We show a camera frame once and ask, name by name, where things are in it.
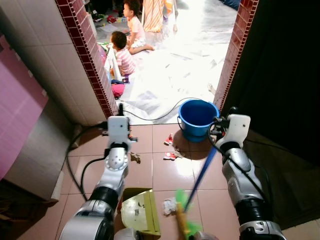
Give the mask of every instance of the pink bag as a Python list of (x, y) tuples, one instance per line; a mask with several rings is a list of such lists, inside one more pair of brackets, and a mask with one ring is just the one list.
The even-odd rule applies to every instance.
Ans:
[(124, 94), (125, 85), (124, 84), (112, 84), (113, 96), (118, 100), (122, 94)]

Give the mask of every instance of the child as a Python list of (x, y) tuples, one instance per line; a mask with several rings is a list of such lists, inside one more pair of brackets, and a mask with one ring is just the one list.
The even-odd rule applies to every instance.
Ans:
[(131, 38), (127, 42), (129, 52), (133, 55), (143, 50), (154, 50), (152, 46), (146, 44), (144, 28), (137, 18), (140, 10), (139, 0), (124, 0), (123, 15), (127, 18), (130, 28)]
[[(136, 65), (133, 57), (128, 49), (126, 49), (126, 35), (123, 32), (114, 31), (111, 35), (111, 42), (113, 43), (113, 48), (116, 50), (116, 63), (119, 66), (121, 76), (132, 74), (135, 71)], [(110, 73), (114, 75), (114, 70), (111, 69)]]

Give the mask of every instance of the yellow dustpan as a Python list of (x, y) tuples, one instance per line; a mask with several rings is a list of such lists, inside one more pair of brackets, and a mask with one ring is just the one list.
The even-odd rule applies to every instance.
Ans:
[(126, 228), (160, 236), (154, 192), (150, 188), (127, 188), (123, 192), (121, 218)]

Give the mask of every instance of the girl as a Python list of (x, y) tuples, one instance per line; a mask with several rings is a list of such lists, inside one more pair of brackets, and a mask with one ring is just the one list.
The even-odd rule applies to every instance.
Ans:
[(129, 52), (133, 55), (143, 50), (154, 50), (154, 47), (146, 44), (146, 35), (141, 22), (138, 19), (140, 10), (139, 0), (124, 0), (123, 15), (127, 18), (131, 37), (127, 41)]

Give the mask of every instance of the blue broom handle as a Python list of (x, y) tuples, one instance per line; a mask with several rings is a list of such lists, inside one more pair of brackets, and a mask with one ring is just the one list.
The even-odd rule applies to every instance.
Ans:
[(216, 152), (217, 152), (217, 149), (215, 147), (212, 147), (210, 152), (209, 152), (208, 157), (206, 158), (206, 160), (205, 160), (205, 162), (203, 164), (201, 172), (200, 172), (200, 174), (199, 174), (199, 176), (198, 176), (198, 178), (197, 178), (197, 180), (195, 182), (195, 185), (194, 185), (194, 187), (192, 189), (192, 192), (191, 192), (191, 194), (190, 194), (190, 196), (188, 198), (188, 201), (187, 201), (187, 203), (186, 203), (186, 205), (184, 207), (184, 212), (186, 212), (188, 210), (188, 207), (189, 207), (189, 205), (190, 205), (190, 203), (191, 203), (191, 201), (192, 201), (192, 199), (193, 199), (193, 197), (195, 195), (195, 192), (198, 189), (198, 186), (199, 186), (202, 178), (204, 177), (205, 172), (208, 169), (212, 159), (214, 159), (214, 156), (216, 155)]

